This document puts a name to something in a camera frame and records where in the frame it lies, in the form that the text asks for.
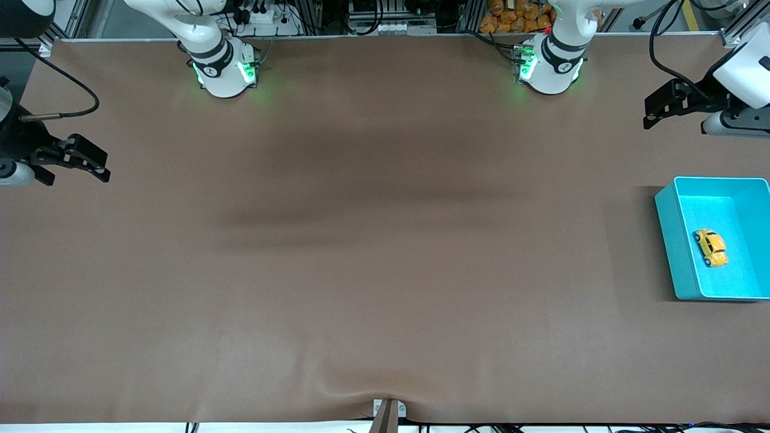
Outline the yellow beetle toy car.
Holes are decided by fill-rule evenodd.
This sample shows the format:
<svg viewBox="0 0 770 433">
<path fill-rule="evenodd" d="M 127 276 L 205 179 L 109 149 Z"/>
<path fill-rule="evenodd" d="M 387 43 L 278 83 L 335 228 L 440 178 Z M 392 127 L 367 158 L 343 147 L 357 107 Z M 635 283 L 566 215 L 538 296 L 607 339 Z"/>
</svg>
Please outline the yellow beetle toy car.
<svg viewBox="0 0 770 433">
<path fill-rule="evenodd" d="M 709 268 L 721 268 L 728 264 L 727 247 L 723 237 L 711 229 L 700 229 L 694 233 L 704 263 Z"/>
</svg>

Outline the turquoise plastic bin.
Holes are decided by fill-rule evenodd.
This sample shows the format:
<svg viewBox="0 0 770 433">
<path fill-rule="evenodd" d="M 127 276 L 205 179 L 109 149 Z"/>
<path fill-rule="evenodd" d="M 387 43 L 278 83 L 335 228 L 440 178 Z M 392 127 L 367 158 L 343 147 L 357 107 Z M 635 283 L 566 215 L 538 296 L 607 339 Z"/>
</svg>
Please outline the turquoise plastic bin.
<svg viewBox="0 0 770 433">
<path fill-rule="evenodd" d="M 674 293 L 693 301 L 770 301 L 770 183 L 762 178 L 677 176 L 655 197 Z M 723 238 L 714 266 L 702 230 Z"/>
</svg>

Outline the pile of orange packets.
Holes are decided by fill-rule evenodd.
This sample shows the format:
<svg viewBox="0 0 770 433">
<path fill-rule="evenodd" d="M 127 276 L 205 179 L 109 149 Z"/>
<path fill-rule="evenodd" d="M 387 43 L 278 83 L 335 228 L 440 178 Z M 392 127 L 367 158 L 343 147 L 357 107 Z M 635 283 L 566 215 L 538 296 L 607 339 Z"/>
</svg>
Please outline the pile of orange packets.
<svg viewBox="0 0 770 433">
<path fill-rule="evenodd" d="M 614 0 L 478 0 L 478 16 L 466 28 L 481 34 L 550 32 L 591 37 L 600 28 L 600 9 Z"/>
</svg>

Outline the white power strip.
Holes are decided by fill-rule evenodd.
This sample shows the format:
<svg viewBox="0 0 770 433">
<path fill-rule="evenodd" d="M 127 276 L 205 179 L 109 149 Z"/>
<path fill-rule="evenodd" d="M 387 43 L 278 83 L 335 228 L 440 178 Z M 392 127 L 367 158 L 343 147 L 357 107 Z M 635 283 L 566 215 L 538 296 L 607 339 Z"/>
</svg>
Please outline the white power strip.
<svg viewBox="0 0 770 433">
<path fill-rule="evenodd" d="M 258 2 L 241 7 L 225 23 L 237 37 L 306 35 L 299 11 L 286 3 Z"/>
</svg>

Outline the white terminal equipment box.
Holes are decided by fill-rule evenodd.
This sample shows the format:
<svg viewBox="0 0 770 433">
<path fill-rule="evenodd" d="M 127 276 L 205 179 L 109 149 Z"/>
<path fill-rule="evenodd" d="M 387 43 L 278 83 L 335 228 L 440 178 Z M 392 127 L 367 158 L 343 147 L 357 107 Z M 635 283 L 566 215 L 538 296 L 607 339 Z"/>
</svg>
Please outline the white terminal equipment box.
<svg viewBox="0 0 770 433">
<path fill-rule="evenodd" d="M 437 32 L 439 0 L 339 0 L 350 35 L 417 36 Z"/>
</svg>

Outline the brown table mat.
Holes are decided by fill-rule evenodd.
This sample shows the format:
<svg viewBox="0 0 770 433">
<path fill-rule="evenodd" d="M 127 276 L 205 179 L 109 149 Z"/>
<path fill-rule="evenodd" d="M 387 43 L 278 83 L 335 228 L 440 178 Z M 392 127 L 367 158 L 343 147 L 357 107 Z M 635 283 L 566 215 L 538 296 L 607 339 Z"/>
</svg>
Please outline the brown table mat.
<svg viewBox="0 0 770 433">
<path fill-rule="evenodd" d="M 601 35 L 560 96 L 472 37 L 273 43 L 216 99 L 173 41 L 63 41 L 108 153 L 0 189 L 0 424 L 770 423 L 770 302 L 674 296 L 655 194 L 770 141 L 642 126 Z"/>
</svg>

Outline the aluminium frame profile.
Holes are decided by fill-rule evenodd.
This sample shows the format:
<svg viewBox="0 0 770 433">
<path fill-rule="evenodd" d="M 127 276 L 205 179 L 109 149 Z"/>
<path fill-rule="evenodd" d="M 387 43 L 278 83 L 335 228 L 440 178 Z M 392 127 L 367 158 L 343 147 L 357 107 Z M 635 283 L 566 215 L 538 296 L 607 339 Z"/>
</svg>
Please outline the aluminium frame profile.
<svg viewBox="0 0 770 433">
<path fill-rule="evenodd" d="M 77 38 L 87 21 L 88 9 L 93 0 L 54 0 L 54 19 L 49 30 L 39 37 L 37 50 L 41 57 L 50 57 L 52 44 L 60 39 Z"/>
<path fill-rule="evenodd" d="M 770 0 L 725 0 L 724 5 L 735 16 L 726 28 L 720 30 L 721 41 L 726 48 L 737 46 L 756 25 L 770 20 Z"/>
</svg>

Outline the aluminium frame post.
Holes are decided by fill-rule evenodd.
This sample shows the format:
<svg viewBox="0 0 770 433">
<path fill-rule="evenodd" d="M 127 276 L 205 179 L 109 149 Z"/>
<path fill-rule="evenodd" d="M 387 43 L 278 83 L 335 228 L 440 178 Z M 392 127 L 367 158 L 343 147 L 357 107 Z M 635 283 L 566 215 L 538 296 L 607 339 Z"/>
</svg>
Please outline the aluminium frame post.
<svg viewBox="0 0 770 433">
<path fill-rule="evenodd" d="M 305 35 L 324 33 L 324 0 L 292 0 Z"/>
</svg>

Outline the metal clamp bracket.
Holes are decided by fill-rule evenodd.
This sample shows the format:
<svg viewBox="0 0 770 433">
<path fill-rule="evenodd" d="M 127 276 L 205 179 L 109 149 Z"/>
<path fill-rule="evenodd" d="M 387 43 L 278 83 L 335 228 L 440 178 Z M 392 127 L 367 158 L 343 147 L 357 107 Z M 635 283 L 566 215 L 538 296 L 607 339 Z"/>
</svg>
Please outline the metal clamp bracket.
<svg viewBox="0 0 770 433">
<path fill-rule="evenodd" d="M 398 433 L 399 422 L 407 417 L 407 406 L 396 399 L 375 399 L 373 417 L 369 433 Z"/>
</svg>

